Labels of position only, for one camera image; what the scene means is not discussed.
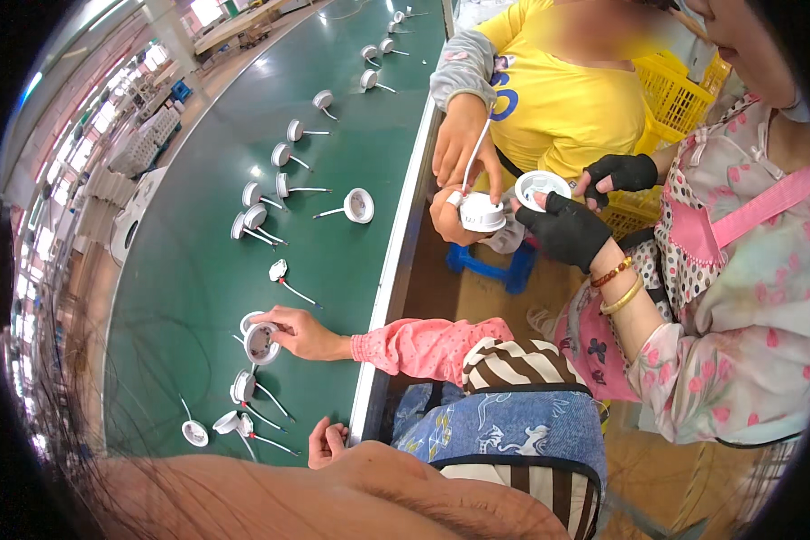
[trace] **pink apron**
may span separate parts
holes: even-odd
[[[704,206],[693,208],[664,197],[664,204],[669,205],[673,214],[669,242],[682,246],[684,253],[702,267],[718,270],[728,261],[723,251],[726,245],[809,196],[810,167],[804,167],[715,223],[711,223]],[[555,343],[586,380],[590,374],[593,383],[588,386],[595,399],[640,401],[627,384],[627,362],[616,344],[609,317],[600,313],[601,301],[597,289],[590,286],[580,289],[558,319]],[[579,312],[578,328],[572,328],[572,332],[568,327],[571,308]]]

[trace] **assembly line table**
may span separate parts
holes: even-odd
[[[248,65],[186,137],[140,221],[115,293],[103,368],[109,454],[248,459],[237,435],[219,436],[212,425],[240,409],[228,390],[238,370],[251,364],[231,335],[239,334],[240,319],[250,311],[276,304],[306,308],[341,334],[365,333],[400,316],[438,121],[428,78],[444,42],[441,9],[429,0],[414,4],[415,11],[433,13],[405,21],[403,29],[415,33],[393,35],[396,48],[411,56],[377,59],[383,64],[379,81],[397,94],[380,88],[364,93],[359,85],[361,73],[372,68],[359,50],[387,37],[393,16],[389,3],[370,0],[347,18],[310,16],[296,26]],[[345,16],[357,6],[335,0],[322,12]],[[325,89],[333,91],[330,112],[339,123],[311,103]],[[259,181],[264,194],[276,199],[279,169],[270,155],[287,141],[292,118],[333,136],[304,135],[291,143],[313,173],[293,161],[282,170],[292,187],[333,193],[292,193],[285,200],[288,211],[268,205],[264,228],[290,242],[275,252],[248,235],[230,239],[247,182]],[[341,207],[353,188],[372,195],[372,222],[359,225],[344,213],[312,219]],[[270,281],[268,270],[279,258],[288,261],[288,282],[323,309]],[[252,404],[288,434],[252,416],[256,432],[303,452],[295,458],[250,441],[264,463],[304,466],[306,438],[324,415],[351,427],[351,443],[378,432],[387,376],[369,364],[308,362],[283,351],[257,376],[297,422],[289,424],[257,391]],[[205,448],[183,438],[186,418],[178,394],[207,427],[211,442]]]

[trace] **gold bracelet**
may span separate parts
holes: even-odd
[[[636,296],[637,292],[639,292],[639,289],[642,288],[643,285],[645,285],[645,280],[642,278],[642,274],[637,273],[636,283],[630,287],[630,290],[628,290],[623,297],[619,298],[618,301],[611,306],[607,306],[606,302],[604,301],[600,303],[600,313],[603,315],[612,315],[617,313],[619,309],[624,308],[628,303],[630,303],[630,300]]]

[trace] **pink strap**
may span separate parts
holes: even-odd
[[[720,248],[740,238],[753,227],[784,212],[810,196],[810,167],[797,170],[723,219],[713,223]]]

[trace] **yellow shirt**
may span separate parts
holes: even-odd
[[[520,0],[476,30],[498,49],[492,141],[524,172],[539,168],[573,180],[606,154],[633,151],[646,105],[635,72],[575,66],[525,40],[525,20],[552,3]],[[505,170],[505,188],[515,181]],[[484,173],[475,188],[488,187]]]

